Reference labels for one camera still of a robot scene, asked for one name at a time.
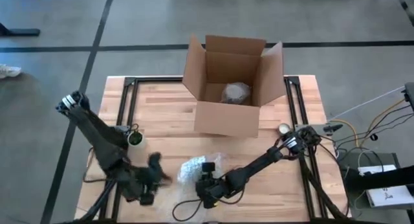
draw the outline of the bubble wrap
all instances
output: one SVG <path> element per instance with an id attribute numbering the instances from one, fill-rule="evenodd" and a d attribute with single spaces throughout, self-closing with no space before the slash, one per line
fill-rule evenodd
<path id="1" fill-rule="evenodd" d="M 169 200 L 162 202 L 161 206 L 158 208 L 158 213 L 160 215 L 167 215 L 167 220 L 170 222 L 176 223 L 171 215 L 171 211 L 174 206 L 181 202 L 187 200 L 198 199 L 197 193 L 195 192 L 195 183 L 201 178 L 201 164 L 204 162 L 214 162 L 215 171 L 213 176 L 218 178 L 223 174 L 222 160 L 224 155 L 221 153 L 214 153 L 211 155 L 205 155 L 200 157 L 194 157 L 189 161 L 181 165 L 180 171 L 177 174 L 177 184 L 175 184 L 172 191 L 169 193 Z M 185 219 L 190 217 L 195 209 L 197 208 L 199 201 L 192 203 L 185 203 L 180 205 L 175 210 L 175 215 L 179 219 Z M 202 223 L 206 220 L 208 210 L 200 206 L 199 211 L 187 222 L 190 223 Z"/>
<path id="2" fill-rule="evenodd" d="M 225 104 L 242 104 L 250 95 L 250 87 L 243 82 L 227 84 L 221 94 L 221 102 Z"/>

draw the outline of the wooden table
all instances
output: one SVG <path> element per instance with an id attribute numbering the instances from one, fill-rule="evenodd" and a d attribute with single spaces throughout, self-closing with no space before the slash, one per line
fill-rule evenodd
<path id="1" fill-rule="evenodd" d="M 315 76 L 300 76 L 303 98 L 309 123 L 326 122 L 318 84 Z M 124 77 L 108 77 L 103 92 L 99 117 L 108 125 L 115 125 Z M 125 108 L 124 123 L 132 91 L 129 91 Z M 196 100 L 180 83 L 144 83 L 138 88 L 133 123 L 140 125 L 140 131 L 147 138 L 144 150 L 130 149 L 128 154 L 135 165 L 143 165 L 148 153 L 162 153 L 164 171 L 177 178 L 181 164 L 192 157 L 220 152 L 225 155 L 222 160 L 224 171 L 245 166 L 271 147 L 278 135 L 275 129 L 281 123 L 291 124 L 287 97 L 282 96 L 263 106 L 260 110 L 259 136 L 240 139 L 197 133 L 193 130 Z M 324 146 L 333 151 L 332 144 L 325 140 Z M 316 153 L 321 182 L 326 193 L 340 210 L 346 211 L 347 198 L 343 188 L 340 171 L 334 160 L 322 148 Z M 102 171 L 93 161 L 88 173 L 90 178 L 102 176 Z M 84 183 L 82 186 L 78 211 L 80 217 L 94 203 L 104 183 Z M 119 222 L 160 222 L 173 221 L 171 211 L 179 201 L 182 187 L 174 181 L 169 188 L 163 188 L 156 196 L 152 207 L 141 207 L 138 202 L 126 203 L 121 199 Z M 107 214 L 112 211 L 110 198 Z M 316 196 L 314 206 L 319 214 Z M 185 218 L 197 206 L 190 204 L 181 209 L 177 215 Z M 255 175 L 246 185 L 245 195 L 236 205 L 220 204 L 219 207 L 200 211 L 190 221 L 307 221 L 307 207 L 300 177 L 298 161 L 279 161 Z"/>

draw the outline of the gray floor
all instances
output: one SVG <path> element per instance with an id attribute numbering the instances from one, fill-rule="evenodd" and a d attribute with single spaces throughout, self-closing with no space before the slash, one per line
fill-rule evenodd
<path id="1" fill-rule="evenodd" d="M 414 6 L 414 0 L 406 1 Z M 105 2 L 0 0 L 2 23 L 42 30 L 38 38 L 0 38 L 0 47 L 91 46 Z M 269 42 L 414 40 L 414 28 L 397 0 L 114 0 L 100 45 L 187 43 L 191 33 L 202 41 L 205 34 Z M 0 80 L 1 223 L 39 223 L 68 126 L 54 106 L 79 88 L 88 56 L 0 53 L 0 63 L 24 71 Z M 185 57 L 185 50 L 98 52 L 86 91 L 93 110 L 99 108 L 106 76 L 182 74 Z M 285 49 L 286 74 L 316 74 L 328 118 L 414 81 L 413 64 L 414 46 Z M 397 91 L 339 118 L 365 131 L 399 98 Z M 413 129 L 409 120 L 365 146 L 395 152 L 401 165 L 411 165 Z M 335 137 L 348 134 L 344 128 Z M 74 215 L 87 150 L 76 132 L 52 223 Z M 401 211 L 364 210 L 358 219 L 408 222 Z"/>

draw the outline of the clear plastic bag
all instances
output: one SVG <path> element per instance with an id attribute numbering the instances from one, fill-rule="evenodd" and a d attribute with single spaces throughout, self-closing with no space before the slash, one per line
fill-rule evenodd
<path id="1" fill-rule="evenodd" d="M 198 199 L 197 193 L 195 192 L 195 183 L 201 178 L 202 169 L 201 164 L 204 162 L 214 162 L 215 171 L 213 176 L 218 178 L 223 174 L 222 160 L 224 155 L 221 153 L 214 153 L 211 155 L 205 155 L 200 157 L 194 157 L 189 161 L 181 165 L 180 171 L 177 174 L 177 184 L 174 185 L 173 191 L 170 191 L 170 196 L 168 200 L 163 201 L 163 204 L 158 208 L 158 211 L 162 215 L 167 215 L 167 220 L 170 222 L 177 222 L 172 217 L 172 210 L 176 204 L 182 201 L 189 201 Z M 186 219 L 190 217 L 200 201 L 195 201 L 191 203 L 185 203 L 179 205 L 175 210 L 175 215 L 179 219 Z M 203 208 L 202 204 L 200 205 L 199 210 L 191 219 L 187 222 L 191 223 L 202 223 L 205 221 L 208 210 Z"/>
<path id="2" fill-rule="evenodd" d="M 242 104 L 250 96 L 250 87 L 243 82 L 227 84 L 221 94 L 221 103 Z"/>

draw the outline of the open cardboard box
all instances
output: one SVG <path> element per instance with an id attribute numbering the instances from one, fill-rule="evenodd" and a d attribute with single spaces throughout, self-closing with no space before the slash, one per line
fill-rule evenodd
<path id="1" fill-rule="evenodd" d="M 206 36 L 206 49 L 192 35 L 182 83 L 198 100 L 194 130 L 256 137 L 260 107 L 283 96 L 282 43 L 262 54 L 263 39 Z M 222 104 L 226 84 L 243 82 L 251 95 L 242 105 Z"/>

